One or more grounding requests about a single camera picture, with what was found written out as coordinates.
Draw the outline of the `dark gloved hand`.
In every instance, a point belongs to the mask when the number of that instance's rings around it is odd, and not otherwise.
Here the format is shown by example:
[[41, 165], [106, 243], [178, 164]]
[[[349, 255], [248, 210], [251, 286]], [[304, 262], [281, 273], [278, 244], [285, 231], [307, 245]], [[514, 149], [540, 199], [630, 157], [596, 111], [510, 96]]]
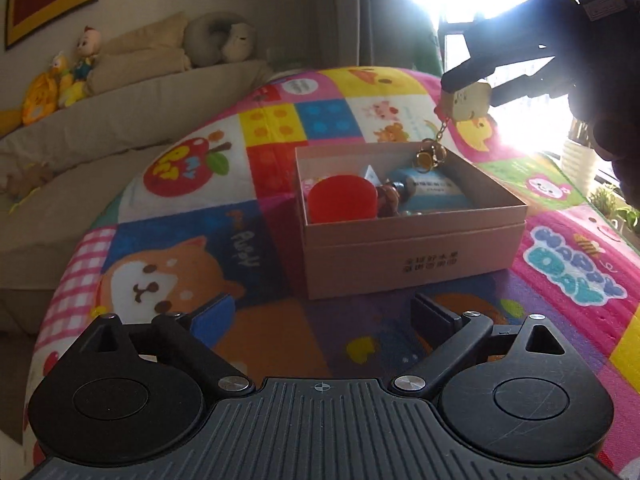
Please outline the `dark gloved hand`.
[[590, 122], [592, 144], [612, 164], [626, 202], [639, 208], [639, 124], [628, 117], [598, 115]]

